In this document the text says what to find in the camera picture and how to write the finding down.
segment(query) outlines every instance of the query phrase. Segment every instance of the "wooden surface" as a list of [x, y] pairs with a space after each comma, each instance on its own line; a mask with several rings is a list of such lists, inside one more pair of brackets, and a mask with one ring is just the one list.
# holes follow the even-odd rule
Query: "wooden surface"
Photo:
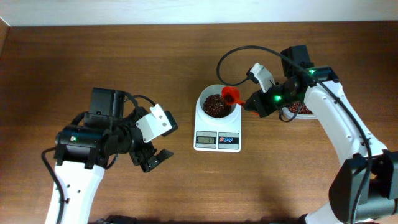
[[8, 28], [9, 28], [9, 26], [0, 17], [0, 56], [1, 56], [1, 52], [2, 52], [2, 48], [4, 46], [4, 43], [6, 42]]
[[[264, 119], [243, 113], [240, 153], [198, 152], [192, 146], [196, 100], [219, 83], [216, 64], [228, 50], [307, 44], [315, 65], [333, 67], [368, 128], [395, 151], [397, 37], [398, 22], [11, 28], [0, 59], [0, 222], [44, 222], [53, 182], [40, 153], [88, 109], [93, 87], [149, 96], [180, 128], [154, 141], [175, 155], [153, 172], [143, 174], [128, 155], [106, 171], [90, 221], [112, 214], [272, 221], [313, 212], [327, 203], [339, 169], [318, 121], [282, 123], [276, 113]], [[239, 81], [255, 62], [284, 81], [280, 60], [258, 50], [232, 55], [222, 74]], [[259, 89], [251, 82], [239, 88], [243, 98]]]

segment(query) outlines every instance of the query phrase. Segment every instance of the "digital scale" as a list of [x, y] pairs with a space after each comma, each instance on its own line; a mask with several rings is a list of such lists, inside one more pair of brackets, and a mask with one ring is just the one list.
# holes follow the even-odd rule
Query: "digital scale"
[[195, 110], [195, 134], [193, 148], [197, 151], [239, 152], [241, 150], [242, 109], [234, 104], [224, 118], [214, 118], [203, 110], [203, 104], [210, 95], [220, 94], [224, 85], [207, 87], [197, 101]]

